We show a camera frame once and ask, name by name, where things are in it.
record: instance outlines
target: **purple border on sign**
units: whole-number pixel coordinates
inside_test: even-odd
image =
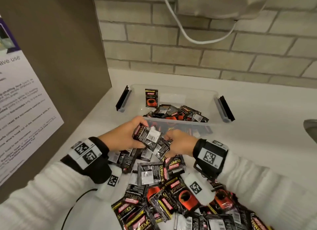
[[[12,42],[13,42],[14,45],[15,45],[14,48],[8,49],[7,54],[21,50],[20,47],[19,47],[19,45],[18,45],[18,42],[16,41],[16,39],[15,39],[14,36],[12,35],[10,29],[8,28],[8,26],[6,25],[6,23],[4,22],[4,20],[3,20],[2,18],[0,18],[0,23],[3,25],[4,29],[6,30],[7,34],[9,35],[10,39],[12,40]]]

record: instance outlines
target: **person's left hand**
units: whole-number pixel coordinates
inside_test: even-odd
[[[134,129],[140,124],[149,126],[142,116],[136,116],[132,120],[114,128],[113,130],[99,136],[109,151],[123,151],[132,148],[145,148],[145,145],[132,138]]]

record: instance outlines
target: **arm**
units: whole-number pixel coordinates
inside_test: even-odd
[[[224,154],[221,167],[216,169],[198,157],[205,146],[204,140],[198,140],[179,130],[167,132],[165,138],[173,139],[166,157],[176,154],[193,156],[200,167],[205,166],[202,167],[203,172],[207,175],[215,174],[220,183],[236,194],[242,205],[255,211],[275,230],[317,229],[317,196],[288,177],[258,166],[231,150]]]
[[[49,229],[60,213],[71,208],[85,191],[93,188],[94,183],[108,180],[111,175],[107,164],[109,151],[145,147],[132,139],[133,130],[139,123],[147,125],[142,117],[135,117],[98,138],[90,137],[75,144],[61,162],[49,166],[0,205],[0,229]],[[88,148],[79,149],[83,144]],[[97,157],[86,162],[83,157],[90,150]]]

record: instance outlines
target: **pile of coffee packets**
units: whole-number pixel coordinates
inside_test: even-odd
[[[203,123],[207,123],[209,121],[208,118],[201,115],[200,111],[194,110],[193,108],[185,105],[182,105],[179,108],[173,105],[159,105],[157,108],[144,115],[144,117]]]
[[[123,198],[112,204],[123,230],[159,230],[158,223],[172,220],[173,215],[174,230],[271,229],[217,180],[207,180],[215,197],[201,204],[193,194],[199,186],[187,186],[181,176],[186,171],[183,156],[164,156],[172,142],[166,141],[154,126],[140,124],[133,138],[143,142],[146,149],[126,150],[109,157],[123,173],[132,172]],[[150,162],[152,155],[159,161]],[[136,159],[142,162],[134,165]]]

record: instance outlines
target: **hand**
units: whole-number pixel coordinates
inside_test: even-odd
[[[190,136],[180,130],[171,130],[164,136],[165,140],[173,140],[166,157],[173,157],[178,154],[193,156],[194,147],[198,141],[196,137]]]
[[[149,126],[142,116],[136,116],[117,128],[99,136],[109,148],[109,151],[123,151],[132,148],[145,148],[145,145],[137,140],[133,140],[132,135],[134,129],[140,124]]]

